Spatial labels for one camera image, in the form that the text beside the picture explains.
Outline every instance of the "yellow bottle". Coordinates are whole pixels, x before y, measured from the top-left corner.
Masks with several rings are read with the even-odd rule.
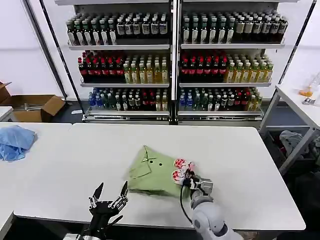
[[[255,83],[256,82],[258,68],[259,68],[259,63],[253,62],[253,66],[252,66],[252,68],[251,68],[251,70],[249,72],[249,76],[248,76],[248,82],[249,83]]]
[[[230,62],[229,68],[224,75],[224,82],[225,83],[233,83],[233,76],[234,76],[234,70],[235,70],[235,63]]]
[[[248,83],[249,81],[249,72],[250,72],[250,62],[245,63],[245,67],[242,69],[241,83]]]
[[[168,81],[168,69],[167,69],[167,62],[163,61],[162,62],[162,82],[167,84],[169,83]]]
[[[264,82],[264,75],[266,73],[266,70],[267,70],[267,63],[263,61],[260,64],[260,69],[256,73],[256,77],[255,77],[256,83],[263,83]]]
[[[237,66],[234,68],[233,71],[233,83],[241,83],[241,76],[242,76],[242,68],[243,68],[243,63],[239,62]]]
[[[140,75],[140,82],[142,84],[147,84],[147,73],[146,73],[146,68],[145,68],[145,64],[143,62],[139,63],[139,75]]]
[[[146,63],[146,79],[148,84],[154,83],[154,71],[151,68],[151,62]]]
[[[154,64],[154,82],[156,84],[162,83],[162,72],[161,72],[160,64],[158,61],[156,61]]]
[[[267,70],[265,71],[264,76],[263,76],[263,81],[265,83],[268,83],[270,81],[271,75],[273,73],[273,68],[274,68],[274,65],[272,63],[269,63]]]

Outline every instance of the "green fabric bag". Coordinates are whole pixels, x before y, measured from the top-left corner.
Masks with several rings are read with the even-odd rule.
[[[128,172],[129,191],[179,198],[181,186],[172,178],[172,173],[177,170],[175,160],[144,145]]]

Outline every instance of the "blue towel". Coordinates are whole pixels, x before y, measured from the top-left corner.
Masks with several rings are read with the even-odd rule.
[[[34,131],[17,125],[0,128],[0,159],[9,162],[23,159],[35,135]]]

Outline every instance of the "shelf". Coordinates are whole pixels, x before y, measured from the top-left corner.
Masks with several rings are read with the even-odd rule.
[[[220,87],[268,87],[271,82],[213,82],[213,83],[179,83],[181,88],[220,88]]]
[[[170,48],[169,40],[159,39],[117,39],[117,45],[80,45],[72,46],[69,49],[75,51],[85,50],[168,50]]]
[[[169,83],[81,83],[83,88],[168,88]]]
[[[273,43],[213,43],[181,44],[181,49],[282,49],[285,44]]]
[[[67,5],[96,5],[96,4],[151,4],[168,3],[168,0],[55,0],[59,6]]]

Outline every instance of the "bottle label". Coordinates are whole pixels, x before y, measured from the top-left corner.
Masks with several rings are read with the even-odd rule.
[[[159,24],[159,28],[160,28],[160,34],[163,35],[163,34],[167,34],[168,32],[168,23],[165,22],[165,23],[160,23]]]
[[[134,35],[139,35],[141,33],[139,23],[133,24],[132,28],[133,28],[133,34]]]
[[[218,74],[218,71],[219,71],[218,69],[211,69],[212,74]]]
[[[125,35],[126,30],[125,30],[124,24],[117,24],[116,29],[117,29],[119,35]]]
[[[212,44],[214,42],[215,37],[216,37],[216,30],[214,29],[210,30],[209,44]]]
[[[150,34],[150,26],[149,26],[149,24],[142,24],[142,33],[144,35],[149,35]]]
[[[218,44],[222,44],[223,43],[224,38],[225,38],[225,33],[226,33],[226,31],[223,30],[223,29],[219,31]]]
[[[91,41],[91,36],[90,33],[88,33],[87,31],[84,33],[86,42],[88,43],[88,45],[92,45],[92,41]]]
[[[250,79],[249,79],[249,83],[254,83],[256,81],[256,76],[257,76],[257,72],[256,71],[252,71]]]
[[[117,43],[116,43],[116,33],[114,31],[110,32],[110,38],[111,38],[112,45],[117,45]]]
[[[125,34],[132,35],[132,25],[131,24],[125,24],[124,28],[125,28]]]
[[[215,112],[218,111],[218,110],[219,110],[219,107],[220,107],[220,104],[219,104],[219,103],[216,103],[216,104],[214,105],[214,111],[215,111]]]
[[[83,38],[83,36],[82,36],[82,33],[81,33],[81,32],[77,32],[77,33],[76,33],[76,36],[77,36],[78,39],[79,39],[80,45],[81,45],[81,46],[85,45],[85,40],[84,40],[84,38]]]
[[[108,45],[107,33],[105,31],[102,31],[101,36],[102,36],[103,45]]]
[[[117,109],[118,111],[121,111],[121,105],[120,105],[120,103],[116,103],[115,105],[116,105],[116,109]]]
[[[192,30],[192,43],[195,44],[197,42],[198,30]]]
[[[243,32],[246,34],[250,34],[252,32],[253,26],[254,26],[254,24],[252,22],[247,22],[244,26]]]
[[[109,75],[109,70],[102,70],[103,75]]]
[[[125,78],[125,82],[126,82],[127,84],[129,84],[129,83],[130,83],[130,74],[129,74],[128,72],[126,72],[126,73],[124,74],[124,78]]]
[[[151,23],[151,34],[156,35],[159,33],[159,24]]]
[[[148,84],[152,84],[152,72],[147,72],[146,78],[148,80]]]
[[[228,34],[226,36],[226,42],[225,42],[226,44],[231,43],[233,35],[234,35],[234,31],[232,29],[228,30]]]
[[[248,76],[249,76],[249,72],[245,71],[243,72],[243,76],[242,76],[242,83],[247,83],[248,82]]]
[[[243,23],[238,23],[237,25],[236,25],[236,30],[235,30],[235,32],[237,33],[237,34],[242,34],[243,32],[244,32],[244,28],[245,28],[245,23],[243,22]]]
[[[241,74],[242,74],[241,71],[237,71],[237,72],[236,72],[235,78],[234,78],[234,82],[235,82],[235,83],[240,83]]]
[[[142,84],[146,83],[145,72],[143,72],[143,71],[140,72],[140,81]]]
[[[128,104],[124,103],[122,106],[123,106],[123,110],[124,110],[124,111],[127,111],[127,110],[128,110]]]
[[[166,71],[163,71],[162,72],[162,81],[164,83],[167,83],[168,82],[168,73]]]
[[[68,32],[68,36],[69,36],[71,45],[75,46],[76,45],[76,39],[75,39],[74,34],[72,32]]]
[[[184,30],[183,31],[183,43],[187,44],[189,39],[189,30]]]
[[[262,33],[268,34],[270,32],[271,23],[263,24]]]
[[[254,34],[259,34],[261,32],[262,23],[255,23],[252,28]]]
[[[208,111],[209,111],[209,112],[212,111],[212,107],[213,107],[213,104],[212,104],[212,103],[209,103],[209,104],[208,104]]]
[[[219,69],[219,74],[225,74],[226,73],[226,69]]]
[[[207,30],[202,30],[201,31],[201,39],[200,39],[200,43],[204,44],[206,41],[206,37],[207,37]]]
[[[95,41],[95,45],[100,45],[99,34],[96,31],[93,32],[93,38]]]
[[[137,73],[136,72],[132,72],[131,76],[132,76],[132,82],[134,84],[136,84],[137,83]]]

